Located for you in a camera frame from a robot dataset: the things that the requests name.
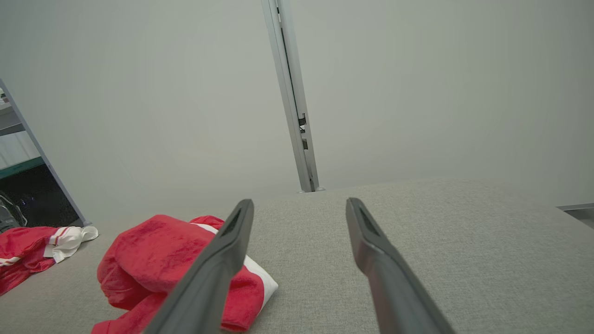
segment gray couch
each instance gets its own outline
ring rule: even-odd
[[[450,179],[254,200],[248,254],[279,289],[251,333],[377,332],[350,249],[348,197],[364,201],[457,332],[594,332],[594,229],[507,187]],[[97,225],[98,239],[1,296],[0,332],[83,333],[120,316],[96,268],[138,223]]]

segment shelf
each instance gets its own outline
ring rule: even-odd
[[[20,131],[25,131],[25,128],[10,103],[0,105],[0,136]]]
[[[4,169],[0,169],[0,179],[10,177],[12,175],[19,174],[20,172],[24,172],[28,169],[43,165],[43,158],[38,156],[31,160],[23,161],[21,163],[17,163],[16,165],[12,165],[6,167]]]

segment metal frame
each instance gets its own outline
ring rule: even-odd
[[[586,204],[575,204],[575,205],[562,205],[557,207],[563,211],[572,211],[572,210],[582,210],[582,209],[592,209],[594,208],[594,203],[586,203]]]
[[[301,189],[304,192],[324,190],[320,188],[318,182],[309,124],[305,124],[305,133],[303,134],[299,127],[300,116],[303,115],[308,121],[309,115],[305,104],[305,92],[301,79],[301,68],[299,66],[299,56],[297,55],[290,5],[288,2],[278,0],[277,7],[276,0],[262,0],[262,8],[266,27],[268,28],[276,74],[279,79],[280,94],[285,107],[285,116],[289,126]],[[303,144],[304,140],[307,142],[306,150]]]
[[[68,201],[70,202],[70,205],[72,205],[72,208],[74,208],[74,211],[78,215],[78,218],[83,222],[83,224],[85,224],[85,225],[90,224],[90,222],[88,222],[84,218],[83,213],[79,210],[78,206],[76,205],[76,203],[72,199],[72,196],[70,196],[70,193],[68,193],[68,190],[66,190],[66,187],[64,186],[64,183],[62,183],[62,180],[60,180],[60,177],[58,177],[58,174],[56,173],[56,171],[53,170],[52,165],[49,163],[48,157],[43,152],[41,146],[39,145],[39,142],[37,141],[37,138],[35,137],[35,135],[31,131],[31,128],[27,124],[27,121],[25,121],[25,119],[23,117],[23,114],[21,114],[21,111],[18,110],[18,106],[17,106],[16,101],[14,100],[14,98],[12,97],[12,95],[10,94],[10,91],[7,89],[6,85],[4,84],[4,81],[2,81],[1,78],[0,78],[0,87],[2,88],[2,90],[4,91],[4,93],[6,94],[6,96],[8,97],[8,100],[10,101],[10,104],[12,106],[12,109],[13,109],[14,113],[16,114],[16,116],[18,117],[18,119],[21,121],[21,124],[23,125],[25,131],[27,131],[27,133],[29,134],[29,137],[31,137],[31,140],[33,141],[33,144],[35,145],[35,148],[37,149],[37,151],[39,151],[39,154],[41,155],[41,158],[43,159],[43,161],[45,162],[45,164],[48,166],[49,171],[52,173],[53,178],[56,180],[56,182],[60,186],[60,189],[62,190],[62,192],[64,193],[64,195],[68,199]]]
[[[301,75],[301,65],[299,64],[299,52],[297,50],[297,37],[295,36],[295,25],[293,24],[293,12],[291,11],[290,0],[277,0],[279,6],[280,23],[283,27],[285,37],[285,51],[290,68],[291,82],[293,84],[293,95],[299,115],[303,115],[307,120],[305,124],[305,133],[302,138],[307,141],[307,163],[311,170],[311,181],[315,191],[324,190],[320,187],[318,180],[318,170],[315,164],[314,144],[311,139],[311,130],[309,126],[309,114],[307,113],[307,104],[305,103],[305,89],[303,88],[303,76]]]

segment crumpled red fabric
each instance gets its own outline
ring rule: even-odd
[[[56,263],[53,258],[44,257],[43,252],[57,230],[40,226],[12,228],[0,234],[0,295]]]
[[[203,216],[191,223],[219,229],[224,221]],[[95,325],[94,334],[140,333],[214,234],[191,223],[157,215],[120,234],[97,269],[111,305],[128,310]],[[264,303],[259,276],[245,267],[232,279],[221,328],[248,330]]]

